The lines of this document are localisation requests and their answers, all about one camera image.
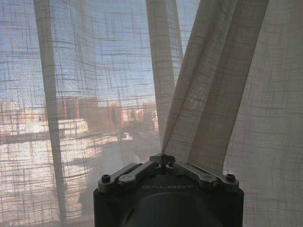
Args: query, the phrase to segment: black knob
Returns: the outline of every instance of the black knob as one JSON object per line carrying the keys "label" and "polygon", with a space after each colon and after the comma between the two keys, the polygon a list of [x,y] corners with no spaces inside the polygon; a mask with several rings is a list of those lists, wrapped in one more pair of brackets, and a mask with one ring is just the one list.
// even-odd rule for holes
{"label": "black knob", "polygon": [[226,179],[227,179],[228,182],[235,182],[236,181],[236,177],[235,177],[234,174],[227,174]]}
{"label": "black knob", "polygon": [[155,166],[156,166],[156,167],[158,167],[158,166],[159,166],[159,162],[157,162],[157,161],[153,161],[153,163],[155,164]]}
{"label": "black knob", "polygon": [[108,182],[110,182],[110,175],[108,175],[108,174],[104,174],[104,175],[102,175],[102,183],[108,183]]}

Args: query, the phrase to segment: sheer curtain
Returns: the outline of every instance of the sheer curtain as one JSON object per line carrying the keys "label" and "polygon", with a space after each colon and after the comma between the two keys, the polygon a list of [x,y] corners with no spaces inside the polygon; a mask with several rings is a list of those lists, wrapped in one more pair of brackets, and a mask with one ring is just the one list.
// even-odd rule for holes
{"label": "sheer curtain", "polygon": [[234,173],[244,226],[303,225],[303,1],[201,0],[162,151]]}
{"label": "sheer curtain", "polygon": [[[158,14],[171,18],[171,97],[198,4]],[[3,0],[0,12],[0,226],[91,227],[101,175],[160,151],[147,4]]]}
{"label": "sheer curtain", "polygon": [[234,173],[244,226],[303,226],[302,9],[0,1],[0,226],[92,227],[101,175],[161,149]]}

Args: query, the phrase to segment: screw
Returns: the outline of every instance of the screw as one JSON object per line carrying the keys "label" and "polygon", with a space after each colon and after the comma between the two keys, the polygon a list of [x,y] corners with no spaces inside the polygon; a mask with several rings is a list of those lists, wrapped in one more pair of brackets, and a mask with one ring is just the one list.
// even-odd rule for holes
{"label": "screw", "polygon": [[226,175],[226,180],[227,180],[228,182],[235,182],[235,181],[236,181],[236,177],[235,177],[234,174],[227,174],[227,175]]}
{"label": "screw", "polygon": [[108,182],[110,182],[110,175],[108,175],[108,174],[104,174],[104,175],[102,175],[102,183],[108,183]]}
{"label": "screw", "polygon": [[153,163],[156,165],[156,167],[158,167],[158,166],[159,166],[159,162],[154,161]]}
{"label": "screw", "polygon": [[173,167],[174,166],[174,162],[168,162],[169,167]]}

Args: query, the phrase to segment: curtain texture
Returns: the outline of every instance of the curtain texture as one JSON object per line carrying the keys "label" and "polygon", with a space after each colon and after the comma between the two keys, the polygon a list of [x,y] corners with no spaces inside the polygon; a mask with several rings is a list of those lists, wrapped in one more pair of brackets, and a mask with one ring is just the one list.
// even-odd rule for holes
{"label": "curtain texture", "polygon": [[302,9],[1,0],[0,226],[92,227],[101,176],[161,150],[235,174],[243,226],[303,226]]}
{"label": "curtain texture", "polygon": [[[157,13],[171,98],[198,4]],[[159,153],[147,10],[145,0],[0,1],[1,227],[92,227],[101,176]]]}
{"label": "curtain texture", "polygon": [[233,173],[244,226],[303,225],[303,2],[201,0],[162,151]]}

